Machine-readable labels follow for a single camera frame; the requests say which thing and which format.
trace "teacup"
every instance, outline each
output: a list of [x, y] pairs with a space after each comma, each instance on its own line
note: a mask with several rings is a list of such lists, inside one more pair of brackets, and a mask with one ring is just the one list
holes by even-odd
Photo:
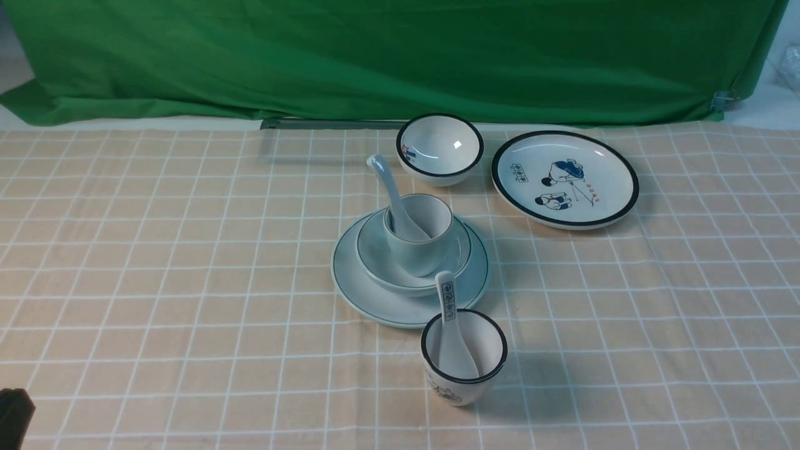
[[508, 343], [500, 327], [478, 311], [459, 309], [458, 325], [478, 367], [478, 378], [456, 378], [437, 367], [442, 337], [441, 313], [431, 319], [422, 331], [422, 358], [425, 378], [437, 395], [453, 406], [466, 406], [474, 403], [497, 378], [508, 357]]
[[411, 220], [430, 236], [415, 242], [394, 233], [391, 207], [383, 215], [386, 243], [392, 258], [404, 271], [413, 276], [425, 276], [434, 271], [454, 249], [453, 212], [447, 203], [428, 194], [410, 194], [400, 198]]

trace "large plate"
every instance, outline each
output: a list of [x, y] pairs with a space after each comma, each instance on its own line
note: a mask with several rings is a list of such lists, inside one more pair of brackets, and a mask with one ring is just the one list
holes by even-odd
[[[397, 328], [424, 328], [441, 312], [436, 295], [406, 297], [378, 286], [358, 263], [355, 242], [358, 231], [371, 217], [361, 218], [344, 232], [331, 256], [330, 273], [336, 288], [353, 309], [362, 315]], [[475, 231], [462, 221], [470, 236], [470, 260], [456, 279], [456, 306], [472, 307], [489, 286], [489, 256]]]
[[591, 230], [620, 220], [639, 181], [616, 150], [569, 131], [535, 131], [503, 144], [492, 160], [498, 192], [535, 221]]

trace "saucer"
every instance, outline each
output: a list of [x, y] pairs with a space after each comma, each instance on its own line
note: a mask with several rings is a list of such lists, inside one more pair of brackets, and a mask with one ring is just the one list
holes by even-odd
[[616, 150], [569, 131], [535, 131], [503, 144], [492, 181], [512, 206], [541, 224], [591, 230], [634, 207], [639, 182]]
[[414, 276], [403, 270], [391, 257], [383, 216], [386, 208], [370, 216], [358, 232], [356, 253], [358, 261], [372, 280], [387, 291], [419, 297], [436, 293], [436, 274], [451, 271], [456, 278], [462, 274], [470, 258], [470, 237], [463, 223], [454, 221], [453, 242], [446, 257], [429, 275]]
[[[358, 231], [373, 213], [360, 218], [344, 232], [331, 256], [330, 274], [336, 288], [356, 311], [378, 323], [397, 328], [423, 328], [431, 317], [441, 312], [434, 295], [408, 297], [389, 292], [373, 283], [358, 263], [356, 238]], [[489, 287], [489, 256], [486, 246], [475, 231], [462, 222], [470, 237], [470, 259], [456, 280], [456, 306], [472, 307]]]

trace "green backdrop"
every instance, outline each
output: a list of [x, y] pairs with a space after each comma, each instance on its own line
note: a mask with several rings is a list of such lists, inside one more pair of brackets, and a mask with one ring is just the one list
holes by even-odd
[[6, 0], [36, 79], [0, 103], [35, 125], [703, 119], [752, 93], [787, 2]]

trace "white spoon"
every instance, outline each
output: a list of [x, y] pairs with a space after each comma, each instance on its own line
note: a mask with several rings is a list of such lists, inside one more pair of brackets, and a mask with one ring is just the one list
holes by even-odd
[[436, 274], [436, 291], [442, 304], [442, 340], [439, 342], [439, 369], [447, 375], [472, 380], [478, 378], [475, 360], [466, 347], [458, 327], [455, 306], [455, 282], [453, 272]]
[[372, 167], [389, 195], [392, 218], [394, 218], [394, 232], [400, 238], [409, 241], [421, 242], [430, 239], [430, 236], [415, 221], [411, 220], [403, 207], [397, 184], [394, 183], [394, 177], [389, 171], [386, 158], [383, 155], [372, 155], [366, 160], [366, 165]]

